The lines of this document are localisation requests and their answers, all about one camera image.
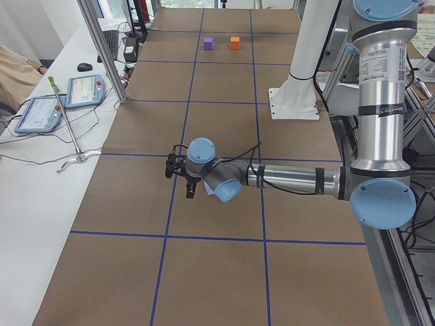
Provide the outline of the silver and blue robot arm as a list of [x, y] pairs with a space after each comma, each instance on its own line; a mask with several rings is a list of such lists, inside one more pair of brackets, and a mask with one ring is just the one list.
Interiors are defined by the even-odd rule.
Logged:
[[400, 227], [416, 209], [410, 166], [402, 157], [406, 50], [417, 32], [418, 1], [353, 1], [351, 44], [359, 53], [358, 156], [334, 170], [226, 162], [206, 138], [194, 139], [181, 160], [186, 195], [203, 182], [222, 202], [244, 186], [347, 200], [354, 215], [380, 230]]

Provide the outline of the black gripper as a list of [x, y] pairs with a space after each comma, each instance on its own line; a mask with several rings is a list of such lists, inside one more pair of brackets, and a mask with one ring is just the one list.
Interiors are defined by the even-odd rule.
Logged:
[[193, 177], [187, 172], [184, 173], [186, 179], [186, 198], [193, 198], [196, 193], [196, 184], [201, 181], [200, 177]]

